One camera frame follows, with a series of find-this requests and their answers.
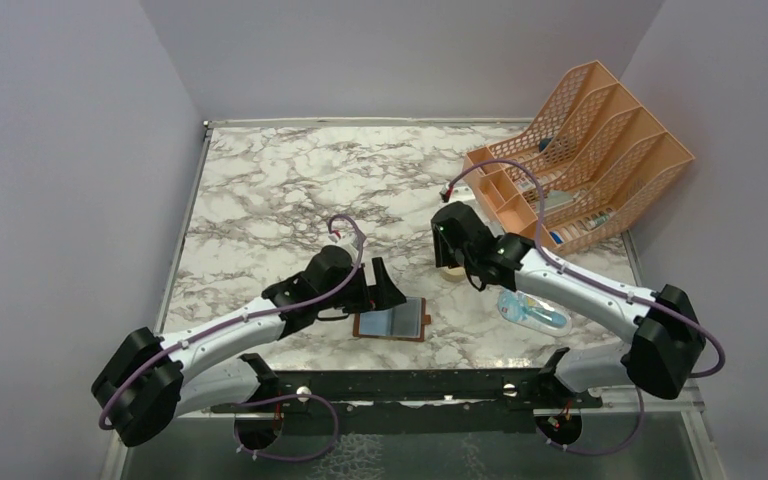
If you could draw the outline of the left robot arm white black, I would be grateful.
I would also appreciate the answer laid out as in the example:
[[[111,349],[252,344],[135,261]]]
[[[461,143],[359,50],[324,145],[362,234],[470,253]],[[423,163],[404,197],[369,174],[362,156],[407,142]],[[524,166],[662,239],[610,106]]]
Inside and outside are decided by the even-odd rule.
[[[303,270],[216,320],[165,336],[147,327],[132,331],[91,385],[100,428],[129,447],[140,445],[184,413],[191,400],[186,386],[222,362],[311,326],[325,310],[354,315],[406,303],[382,258],[373,258],[372,271],[369,284],[346,249],[325,246]]]

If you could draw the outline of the brown leather card holder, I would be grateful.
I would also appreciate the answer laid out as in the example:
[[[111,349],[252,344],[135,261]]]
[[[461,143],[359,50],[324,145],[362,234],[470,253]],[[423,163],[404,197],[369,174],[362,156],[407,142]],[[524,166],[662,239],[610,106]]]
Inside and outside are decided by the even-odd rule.
[[[408,297],[391,309],[356,314],[352,334],[357,338],[423,342],[432,323],[425,298]]]

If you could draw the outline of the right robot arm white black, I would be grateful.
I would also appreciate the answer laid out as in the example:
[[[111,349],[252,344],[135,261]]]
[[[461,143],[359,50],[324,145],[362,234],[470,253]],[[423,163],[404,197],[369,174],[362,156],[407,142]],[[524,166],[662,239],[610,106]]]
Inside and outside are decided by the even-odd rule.
[[[689,296],[627,286],[578,268],[516,233],[496,235],[473,208],[453,202],[431,219],[435,262],[457,267],[482,291],[499,286],[557,303],[611,331],[617,342],[555,353],[537,380],[539,398],[560,407],[590,388],[633,385],[679,396],[706,339]]]

